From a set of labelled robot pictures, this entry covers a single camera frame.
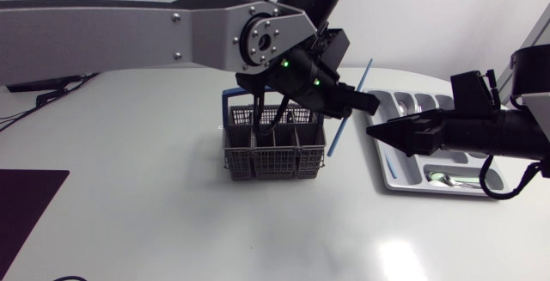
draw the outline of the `basket handle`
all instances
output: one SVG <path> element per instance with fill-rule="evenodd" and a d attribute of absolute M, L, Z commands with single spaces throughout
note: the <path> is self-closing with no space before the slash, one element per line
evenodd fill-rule
<path fill-rule="evenodd" d="M 266 92 L 276 92 L 272 87 L 266 86 Z M 232 89 L 226 89 L 222 91 L 222 115 L 223 115 L 223 128 L 226 128 L 229 124 L 229 97 L 233 96 L 240 96 L 240 95 L 247 95 L 250 94 L 250 92 L 246 91 L 243 88 L 232 88 Z M 324 115 L 322 113 L 318 113 L 317 117 L 317 123 L 319 125 L 323 125 Z"/>

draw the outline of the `metal spoon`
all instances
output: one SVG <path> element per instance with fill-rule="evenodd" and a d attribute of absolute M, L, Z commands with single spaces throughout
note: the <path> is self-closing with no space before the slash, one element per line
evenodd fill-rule
<path fill-rule="evenodd" d="M 460 186 L 460 187 L 469 187 L 469 188 L 474 188 L 474 189 L 481 189 L 481 186 L 475 186 L 475 185 L 471 185 L 471 184 L 465 183 L 465 182 L 454 181 L 447 174 L 443 174 L 443 180 L 445 181 L 445 183 L 447 183 L 450 186 Z"/>
<path fill-rule="evenodd" d="M 458 182 L 449 177 L 445 173 L 428 173 L 428 179 L 433 181 L 440 181 L 445 183 L 447 186 L 459 186 L 473 189 L 481 189 L 481 186 L 474 186 L 465 182 Z"/>

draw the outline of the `white wall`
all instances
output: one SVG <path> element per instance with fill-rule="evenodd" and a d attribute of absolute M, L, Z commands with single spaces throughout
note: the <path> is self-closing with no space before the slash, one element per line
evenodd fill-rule
<path fill-rule="evenodd" d="M 410 70 L 448 79 L 500 74 L 550 0 L 341 0 L 330 18 L 351 40 L 344 66 Z"/>

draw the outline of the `blue chopstick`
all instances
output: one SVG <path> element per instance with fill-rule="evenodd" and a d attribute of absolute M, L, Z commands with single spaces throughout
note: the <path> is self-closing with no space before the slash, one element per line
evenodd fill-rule
<path fill-rule="evenodd" d="M 369 73 L 370 66 L 372 65 L 372 59 L 369 61 L 369 64 L 367 65 L 367 68 L 364 70 L 363 77 L 361 78 L 361 81 L 359 82 L 359 85 L 357 86 L 357 89 L 355 89 L 357 92 L 361 91 L 363 88 L 364 78 L 367 77 L 367 74 Z M 336 144 L 340 140 L 340 135 L 342 134 L 342 131 L 344 130 L 345 123 L 347 123 L 347 118 L 342 119 L 342 123 L 340 123 L 340 127 L 338 128 L 338 131 L 336 132 L 336 135 L 334 136 L 333 143 L 330 145 L 330 148 L 328 149 L 327 156 L 333 156 L 334 149 L 336 149 Z"/>

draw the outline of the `table surface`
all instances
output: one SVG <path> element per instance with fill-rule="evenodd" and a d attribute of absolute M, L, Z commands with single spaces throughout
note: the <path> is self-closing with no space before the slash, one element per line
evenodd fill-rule
<path fill-rule="evenodd" d="M 389 191 L 360 112 L 316 179 L 232 182 L 220 127 L 234 86 L 210 69 L 109 72 L 0 133 L 0 168 L 70 170 L 5 280 L 550 279 L 548 181 L 503 202 Z M 398 70 L 364 86 L 451 92 Z M 0 116 L 36 94 L 3 89 Z M 512 186 L 529 164 L 497 162 Z"/>

